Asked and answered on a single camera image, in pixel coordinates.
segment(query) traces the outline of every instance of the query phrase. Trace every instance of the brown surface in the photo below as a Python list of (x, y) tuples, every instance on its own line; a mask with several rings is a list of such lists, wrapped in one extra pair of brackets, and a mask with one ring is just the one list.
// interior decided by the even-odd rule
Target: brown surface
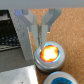
[[(41, 17), (48, 9), (31, 10), (38, 16), (38, 24)], [(79, 84), (84, 84), (84, 8), (65, 8), (60, 17), (53, 23), (51, 33), (47, 35), (47, 41), (55, 41), (61, 44), (66, 53), (65, 66), (62, 71), (68, 72), (76, 78)], [(30, 34), (33, 52), (36, 49), (33, 35)], [(37, 70), (39, 84), (43, 84), (47, 75)]]

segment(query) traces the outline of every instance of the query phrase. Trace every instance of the metal container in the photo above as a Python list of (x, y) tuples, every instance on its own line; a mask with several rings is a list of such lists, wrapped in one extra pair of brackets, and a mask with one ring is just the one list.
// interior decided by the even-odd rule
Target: metal container
[(50, 74), (43, 84), (78, 84), (76, 79), (68, 73), (57, 71)]
[(40, 58), (40, 47), (36, 49), (34, 53), (34, 59), (36, 66), (43, 72), (53, 72), (58, 71), (63, 67), (65, 60), (65, 52), (61, 45), (56, 42), (48, 41), (45, 43), (47, 45), (54, 45), (59, 49), (59, 56), (53, 62), (45, 62)]

